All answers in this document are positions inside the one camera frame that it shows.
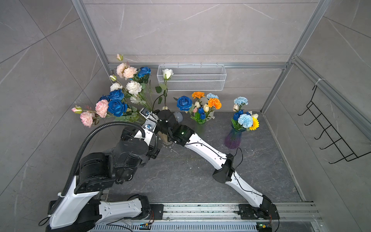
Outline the yellow wavy glass vase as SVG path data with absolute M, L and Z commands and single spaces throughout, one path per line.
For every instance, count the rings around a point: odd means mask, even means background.
M 161 132 L 159 132 L 158 135 L 164 147 L 171 148 L 174 145 L 174 143 L 171 140 L 169 140 L 168 135 Z

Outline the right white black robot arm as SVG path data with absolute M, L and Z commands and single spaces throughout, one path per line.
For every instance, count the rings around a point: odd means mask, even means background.
M 190 127 L 179 124 L 170 110 L 155 110 L 153 114 L 156 115 L 157 132 L 166 134 L 171 142 L 206 159 L 214 167 L 213 179 L 232 187 L 248 201 L 247 204 L 239 205 L 237 214 L 241 219 L 280 219 L 276 205 L 266 195 L 252 188 L 236 172 L 233 167 L 234 155 L 213 148 Z

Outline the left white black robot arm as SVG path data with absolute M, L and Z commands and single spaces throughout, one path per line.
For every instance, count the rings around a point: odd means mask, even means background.
M 89 232 L 96 224 L 123 219 L 150 219 L 154 213 L 148 197 L 133 195 L 126 201 L 108 203 L 100 195 L 114 184 L 131 181 L 137 169 L 160 152 L 158 136 L 139 129 L 136 135 L 124 130 L 113 150 L 83 157 L 94 130 L 81 145 L 64 190 L 49 203 L 47 232 Z

